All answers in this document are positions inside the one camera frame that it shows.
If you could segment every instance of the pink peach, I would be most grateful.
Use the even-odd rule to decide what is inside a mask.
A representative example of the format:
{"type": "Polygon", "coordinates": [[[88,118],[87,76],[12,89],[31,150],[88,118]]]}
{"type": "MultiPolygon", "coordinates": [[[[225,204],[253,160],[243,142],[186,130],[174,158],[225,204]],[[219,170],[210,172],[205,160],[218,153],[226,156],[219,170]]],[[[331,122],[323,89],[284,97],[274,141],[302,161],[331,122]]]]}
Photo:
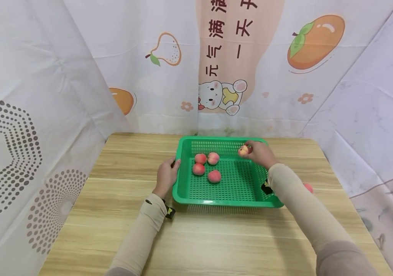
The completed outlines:
{"type": "Polygon", "coordinates": [[[206,168],[199,164],[199,163],[195,163],[195,165],[193,165],[193,173],[196,175],[203,175],[206,172],[206,168]]]}
{"type": "Polygon", "coordinates": [[[207,156],[203,153],[199,153],[195,155],[195,162],[201,165],[204,165],[207,161],[207,156]]]}
{"type": "Polygon", "coordinates": [[[211,152],[207,161],[210,165],[216,165],[219,161],[219,155],[216,152],[211,152]]]}
{"type": "Polygon", "coordinates": [[[238,150],[238,154],[239,154],[239,156],[241,156],[241,157],[243,157],[243,156],[245,156],[245,155],[247,155],[247,154],[249,154],[249,153],[250,153],[249,148],[248,148],[248,146],[246,146],[246,145],[241,146],[241,147],[239,148],[239,150],[238,150]]]}
{"type": "Polygon", "coordinates": [[[306,187],[307,190],[310,191],[313,194],[313,187],[310,184],[304,183],[304,187],[306,187]]]}
{"type": "Polygon", "coordinates": [[[218,183],[221,181],[221,173],[217,169],[214,169],[209,172],[208,179],[211,183],[218,183]]]}

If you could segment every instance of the beige arm sleeve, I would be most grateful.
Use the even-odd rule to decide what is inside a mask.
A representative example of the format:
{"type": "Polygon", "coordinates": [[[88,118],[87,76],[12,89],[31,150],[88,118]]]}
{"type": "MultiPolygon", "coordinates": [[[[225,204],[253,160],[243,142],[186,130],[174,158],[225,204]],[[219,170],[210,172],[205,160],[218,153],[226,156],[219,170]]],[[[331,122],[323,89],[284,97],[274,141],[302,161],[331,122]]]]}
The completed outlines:
{"type": "Polygon", "coordinates": [[[286,165],[275,164],[268,170],[268,183],[275,195],[291,212],[316,254],[334,241],[350,241],[350,236],[303,185],[286,165]]]}
{"type": "Polygon", "coordinates": [[[166,214],[167,210],[161,198],[150,194],[142,204],[138,218],[118,248],[107,275],[112,275],[110,272],[115,271],[114,268],[124,268],[136,276],[141,275],[149,257],[153,239],[159,232],[166,214]]]}
{"type": "Polygon", "coordinates": [[[377,275],[341,224],[289,167],[273,165],[268,171],[268,183],[315,250],[316,275],[377,275]]]}

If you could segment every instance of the green plastic basket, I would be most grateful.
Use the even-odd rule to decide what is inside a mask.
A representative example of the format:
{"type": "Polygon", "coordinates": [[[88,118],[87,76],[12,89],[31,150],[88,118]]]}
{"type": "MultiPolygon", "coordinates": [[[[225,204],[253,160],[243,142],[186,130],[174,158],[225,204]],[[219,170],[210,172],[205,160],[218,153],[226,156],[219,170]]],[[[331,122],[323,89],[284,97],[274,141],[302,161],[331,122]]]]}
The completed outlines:
{"type": "Polygon", "coordinates": [[[279,208],[283,203],[274,194],[266,195],[261,185],[267,179],[264,167],[242,159],[238,149],[247,140],[266,143],[260,138],[184,136],[179,140],[176,159],[181,159],[178,178],[173,186],[173,198],[181,204],[220,205],[239,207],[279,208]],[[192,172],[194,156],[198,153],[219,154],[219,162],[205,163],[206,172],[197,176],[192,172]],[[222,179],[217,184],[208,181],[209,172],[217,169],[222,179]]]}

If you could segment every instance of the green leaf illustration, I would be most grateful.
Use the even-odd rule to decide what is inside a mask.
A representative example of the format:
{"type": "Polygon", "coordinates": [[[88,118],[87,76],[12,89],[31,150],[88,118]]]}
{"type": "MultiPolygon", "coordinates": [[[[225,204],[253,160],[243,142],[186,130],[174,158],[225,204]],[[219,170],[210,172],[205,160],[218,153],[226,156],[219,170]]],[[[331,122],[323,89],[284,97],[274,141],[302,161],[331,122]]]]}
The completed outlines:
{"type": "Polygon", "coordinates": [[[302,46],[304,46],[305,41],[306,36],[303,34],[299,34],[293,39],[293,42],[290,45],[290,58],[292,58],[301,50],[302,46]]]}
{"type": "Polygon", "coordinates": [[[158,58],[152,54],[150,55],[150,61],[152,61],[153,64],[161,67],[161,64],[160,64],[160,61],[158,60],[158,58]]]}
{"type": "Polygon", "coordinates": [[[314,21],[312,23],[308,23],[306,26],[303,26],[302,29],[299,31],[300,35],[306,35],[313,29],[314,21]]]}

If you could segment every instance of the gray dot pattern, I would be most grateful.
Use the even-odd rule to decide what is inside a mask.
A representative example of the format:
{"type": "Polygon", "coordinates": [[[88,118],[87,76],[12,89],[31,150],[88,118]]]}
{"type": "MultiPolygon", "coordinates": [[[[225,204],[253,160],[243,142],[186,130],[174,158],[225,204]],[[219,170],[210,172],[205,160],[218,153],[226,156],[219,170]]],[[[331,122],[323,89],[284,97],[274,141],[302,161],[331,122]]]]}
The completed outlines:
{"type": "Polygon", "coordinates": [[[0,135],[11,154],[11,163],[0,171],[0,214],[34,180],[42,163],[37,132],[30,115],[0,100],[0,135]]]}
{"type": "Polygon", "coordinates": [[[49,254],[86,179],[78,170],[62,171],[49,178],[34,198],[26,217],[26,236],[37,253],[49,254]]]}

